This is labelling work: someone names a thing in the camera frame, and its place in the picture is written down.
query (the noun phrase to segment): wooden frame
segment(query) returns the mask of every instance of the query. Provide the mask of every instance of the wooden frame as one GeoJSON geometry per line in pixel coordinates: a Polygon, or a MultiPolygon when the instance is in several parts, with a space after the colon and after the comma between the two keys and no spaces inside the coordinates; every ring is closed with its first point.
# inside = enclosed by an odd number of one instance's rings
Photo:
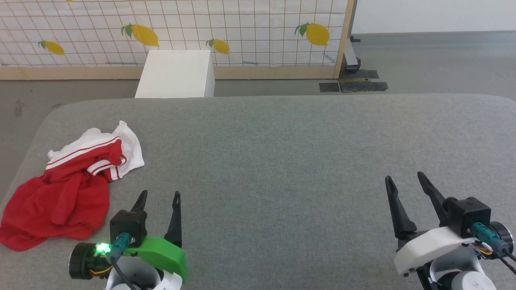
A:
{"type": "MultiPolygon", "coordinates": [[[[347,0],[335,66],[214,67],[215,79],[336,79],[342,68],[351,13],[356,0],[347,0]]],[[[0,80],[140,79],[143,67],[1,67],[0,80]]]]}

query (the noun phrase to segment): green led light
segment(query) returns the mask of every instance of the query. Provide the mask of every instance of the green led light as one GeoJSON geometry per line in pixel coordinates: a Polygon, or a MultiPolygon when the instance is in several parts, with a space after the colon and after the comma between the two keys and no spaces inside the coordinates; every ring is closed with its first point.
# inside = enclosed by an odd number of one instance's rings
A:
{"type": "Polygon", "coordinates": [[[111,245],[106,243],[100,243],[96,245],[95,252],[99,255],[105,255],[111,251],[111,245]]]}

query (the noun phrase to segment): red cloth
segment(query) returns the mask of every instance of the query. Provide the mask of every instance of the red cloth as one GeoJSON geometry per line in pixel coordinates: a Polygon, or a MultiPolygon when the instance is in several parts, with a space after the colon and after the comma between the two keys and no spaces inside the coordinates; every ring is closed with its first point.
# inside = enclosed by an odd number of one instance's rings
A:
{"type": "Polygon", "coordinates": [[[86,169],[99,160],[120,165],[124,158],[121,144],[118,138],[77,150],[50,162],[49,167],[64,161],[20,185],[5,208],[0,243],[15,251],[25,251],[49,237],[83,240],[100,229],[109,208],[107,183],[112,178],[110,170],[92,175],[86,169]]]}

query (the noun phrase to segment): white wall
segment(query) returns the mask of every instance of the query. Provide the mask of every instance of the white wall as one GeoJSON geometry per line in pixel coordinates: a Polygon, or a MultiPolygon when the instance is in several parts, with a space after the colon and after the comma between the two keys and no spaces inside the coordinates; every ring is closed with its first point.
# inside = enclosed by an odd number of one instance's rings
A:
{"type": "Polygon", "coordinates": [[[516,0],[357,1],[354,34],[516,30],[516,0]]]}

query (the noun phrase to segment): caster wheel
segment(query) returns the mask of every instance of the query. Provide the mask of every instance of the caster wheel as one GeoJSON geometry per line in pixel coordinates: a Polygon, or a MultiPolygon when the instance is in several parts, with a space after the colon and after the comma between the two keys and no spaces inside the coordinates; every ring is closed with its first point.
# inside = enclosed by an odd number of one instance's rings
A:
{"type": "Polygon", "coordinates": [[[356,73],[356,72],[358,72],[358,70],[360,69],[360,64],[361,64],[360,58],[357,58],[357,63],[358,63],[358,65],[356,67],[353,66],[353,68],[349,68],[349,67],[346,66],[346,72],[348,72],[348,73],[356,73]]]}

